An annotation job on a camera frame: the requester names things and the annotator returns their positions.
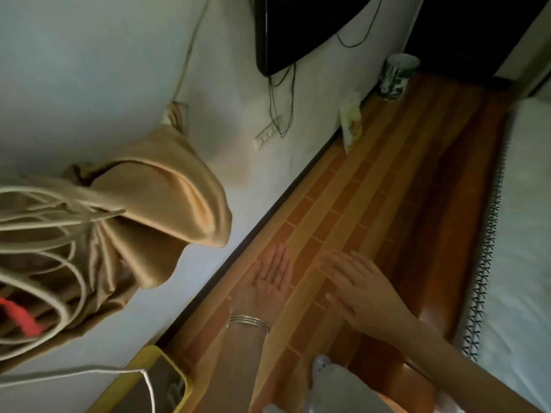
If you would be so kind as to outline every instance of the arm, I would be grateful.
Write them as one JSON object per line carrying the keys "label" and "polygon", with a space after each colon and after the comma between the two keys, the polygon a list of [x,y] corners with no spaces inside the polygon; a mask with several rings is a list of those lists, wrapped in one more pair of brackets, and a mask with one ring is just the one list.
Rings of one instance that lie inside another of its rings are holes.
{"label": "arm", "polygon": [[373,261],[330,251],[318,266],[337,285],[328,300],[351,325],[402,351],[468,413],[539,412],[418,320]]}
{"label": "arm", "polygon": [[[285,306],[293,262],[284,245],[275,245],[253,263],[233,295],[231,315],[244,314],[272,326]],[[231,323],[199,413],[247,413],[251,403],[265,331]]]}

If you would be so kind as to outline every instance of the tv screen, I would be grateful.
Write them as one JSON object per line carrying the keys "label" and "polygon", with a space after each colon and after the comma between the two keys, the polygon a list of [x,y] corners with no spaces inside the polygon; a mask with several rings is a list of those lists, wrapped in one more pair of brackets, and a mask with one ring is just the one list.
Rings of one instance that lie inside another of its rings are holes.
{"label": "tv screen", "polygon": [[256,63],[270,76],[333,36],[369,0],[255,0]]}

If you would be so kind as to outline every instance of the silver bangle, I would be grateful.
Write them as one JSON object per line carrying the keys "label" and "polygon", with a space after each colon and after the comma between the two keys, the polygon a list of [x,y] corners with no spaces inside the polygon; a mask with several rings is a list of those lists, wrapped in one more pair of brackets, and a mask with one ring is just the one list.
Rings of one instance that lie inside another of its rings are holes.
{"label": "silver bangle", "polygon": [[270,325],[264,320],[257,319],[256,317],[235,315],[230,317],[230,319],[228,320],[228,325],[226,327],[230,327],[231,323],[251,324],[253,326],[257,326],[258,328],[264,329],[264,332],[266,332],[266,336],[270,334]]}

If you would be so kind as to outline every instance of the power outlet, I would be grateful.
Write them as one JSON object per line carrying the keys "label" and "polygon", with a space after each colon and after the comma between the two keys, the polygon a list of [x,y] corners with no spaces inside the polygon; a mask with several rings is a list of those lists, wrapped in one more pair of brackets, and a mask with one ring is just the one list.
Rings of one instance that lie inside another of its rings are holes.
{"label": "power outlet", "polygon": [[268,141],[276,134],[278,134],[276,124],[274,122],[268,124],[263,131],[255,136],[254,142],[256,150],[258,151],[264,147],[264,145],[266,145],[266,143],[268,143]]}

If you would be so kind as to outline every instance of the snack package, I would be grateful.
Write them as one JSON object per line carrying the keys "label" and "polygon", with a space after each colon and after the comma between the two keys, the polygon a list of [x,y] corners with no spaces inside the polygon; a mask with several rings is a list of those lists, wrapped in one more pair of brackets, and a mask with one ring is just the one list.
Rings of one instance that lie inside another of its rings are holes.
{"label": "snack package", "polygon": [[341,127],[344,151],[349,154],[362,136],[362,111],[360,93],[351,93],[341,104]]}

